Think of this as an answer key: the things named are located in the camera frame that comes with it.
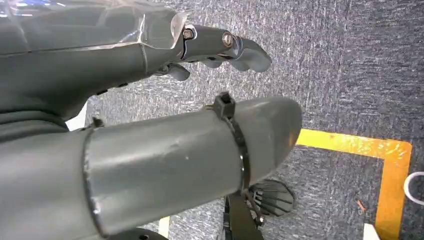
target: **yellow floor tape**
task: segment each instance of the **yellow floor tape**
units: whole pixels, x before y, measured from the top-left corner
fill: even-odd
[[[405,200],[403,183],[412,151],[409,142],[302,129],[296,144],[384,160],[375,228],[381,240],[399,238]],[[159,233],[166,238],[169,225],[169,216],[159,221]]]
[[[170,232],[170,217],[164,217],[159,220],[159,230],[158,233],[165,238],[168,238],[168,234]]]

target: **black mount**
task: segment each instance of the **black mount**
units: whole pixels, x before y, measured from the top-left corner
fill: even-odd
[[[218,118],[224,121],[234,137],[241,160],[240,190],[225,197],[222,230],[216,240],[264,240],[261,227],[264,215],[280,217],[293,208],[294,198],[281,182],[264,180],[250,185],[251,169],[249,151],[243,132],[234,119],[236,101],[228,92],[216,96],[213,105],[208,105]],[[168,240],[166,237],[142,228],[111,236],[108,240]]]

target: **screw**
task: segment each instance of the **screw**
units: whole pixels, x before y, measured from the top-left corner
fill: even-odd
[[[231,48],[233,46],[233,35],[229,32],[224,32],[224,34],[222,35],[222,42],[224,43],[224,46],[226,46],[227,48]]]
[[[189,40],[189,39],[193,39],[193,38],[195,37],[195,34],[193,33],[193,31],[192,31],[192,30],[190,30],[190,29],[185,29],[185,30],[182,32],[182,37],[183,37],[185,40]]]

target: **gray robot arm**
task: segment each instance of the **gray robot arm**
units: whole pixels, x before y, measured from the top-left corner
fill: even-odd
[[[109,88],[151,75],[183,81],[189,74],[181,62],[215,68],[224,61],[241,71],[271,64],[253,41],[196,25],[183,28],[171,49],[126,44],[2,55],[0,239],[104,239],[236,192],[239,147],[211,110],[74,132],[64,123]],[[236,106],[252,185],[293,148],[301,110],[284,97]]]

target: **gray pipe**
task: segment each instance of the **gray pipe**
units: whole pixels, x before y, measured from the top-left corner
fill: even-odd
[[[241,102],[238,121],[250,154],[251,184],[292,149],[301,110],[283,97]],[[241,161],[228,126],[211,110],[99,128],[86,151],[96,218],[112,235],[236,192]]]
[[[240,102],[251,184],[292,149],[297,103]],[[96,240],[178,213],[240,187],[241,161],[228,126],[211,110],[77,132],[51,129],[0,144],[0,239]]]

